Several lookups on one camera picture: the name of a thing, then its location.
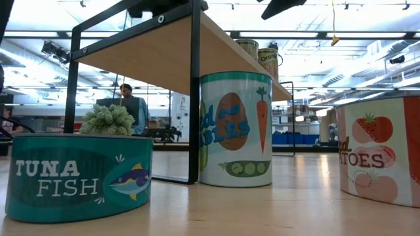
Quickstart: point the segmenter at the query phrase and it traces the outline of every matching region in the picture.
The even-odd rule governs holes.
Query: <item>can of peas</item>
[[[224,71],[201,77],[199,181],[222,187],[272,183],[272,81]]]

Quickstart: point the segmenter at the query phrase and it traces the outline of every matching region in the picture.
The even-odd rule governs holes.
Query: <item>ceiling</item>
[[[15,0],[12,14],[7,26],[9,31],[71,31],[72,28],[86,19],[106,10],[118,0],[85,0],[82,7],[78,0]],[[305,5],[289,9],[269,20],[262,20],[261,14],[269,0],[258,3],[254,0],[207,0],[209,10],[205,13],[211,17],[223,30],[269,30],[269,31],[419,31],[420,1],[407,0],[334,0],[335,17],[331,0],[308,0]],[[126,18],[126,12],[92,27],[89,31],[121,31],[134,24],[151,18],[144,14],[142,19]],[[56,103],[64,103],[64,89],[30,89],[22,86],[44,86],[51,83],[66,85],[67,66],[59,66],[57,60],[46,57],[42,52],[45,41],[70,50],[68,39],[5,39],[10,44],[3,50],[13,46],[24,52],[10,52],[8,60],[17,64],[25,64],[22,57],[28,55],[35,60],[30,69],[7,68],[5,85],[16,89],[6,90],[11,94],[28,94],[38,96],[39,102],[51,103],[45,98],[56,98]],[[97,40],[83,39],[81,47],[90,45]],[[420,82],[419,68],[420,44],[416,41],[374,41],[374,40],[342,40],[334,47],[330,40],[266,40],[258,39],[261,47],[269,43],[277,43],[283,63],[279,67],[280,81],[293,81],[296,103],[309,105],[332,106],[343,102],[370,98],[374,96],[396,95],[393,87],[418,87]],[[404,55],[406,61],[402,64],[391,64],[389,59]],[[59,76],[47,77],[48,71]],[[100,69],[87,65],[79,67],[80,87],[111,87],[116,81],[131,84],[136,96],[147,99],[151,106],[168,106],[168,90],[149,86],[141,81],[117,77],[113,73],[101,73]],[[112,97],[112,89],[101,91],[86,88],[81,89],[77,97],[79,103],[93,103],[95,99]],[[417,93],[416,90],[404,93]]]

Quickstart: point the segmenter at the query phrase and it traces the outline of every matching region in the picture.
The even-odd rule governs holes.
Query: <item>shelf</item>
[[[125,31],[134,32],[135,27]],[[128,37],[125,31],[78,50],[75,60],[189,95],[191,16],[140,35]],[[200,35],[200,75],[238,70],[268,74],[204,12]],[[273,80],[273,102],[290,99],[290,93]]]

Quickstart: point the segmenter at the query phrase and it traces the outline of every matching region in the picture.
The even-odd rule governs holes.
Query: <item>person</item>
[[[13,108],[12,107],[5,107],[4,112],[3,112],[3,116],[8,118],[8,119],[19,122],[19,120],[17,118],[12,116],[12,113],[13,113]],[[9,134],[18,134],[18,133],[21,133],[21,132],[24,131],[23,127],[21,127],[20,125],[16,125],[16,124],[14,124],[10,121],[3,121],[1,123],[1,127],[5,131],[7,131]]]
[[[129,84],[122,84],[119,87],[121,94],[124,98],[133,98],[133,88]],[[138,125],[133,125],[131,128],[134,129],[135,134],[143,134],[149,123],[149,109],[143,98],[140,100],[140,107],[138,108]]]

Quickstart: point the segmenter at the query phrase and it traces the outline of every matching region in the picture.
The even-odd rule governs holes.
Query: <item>fish illustration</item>
[[[109,186],[119,193],[130,195],[132,200],[137,201],[137,193],[146,189],[151,181],[149,170],[144,170],[138,163],[129,172],[116,178]]]

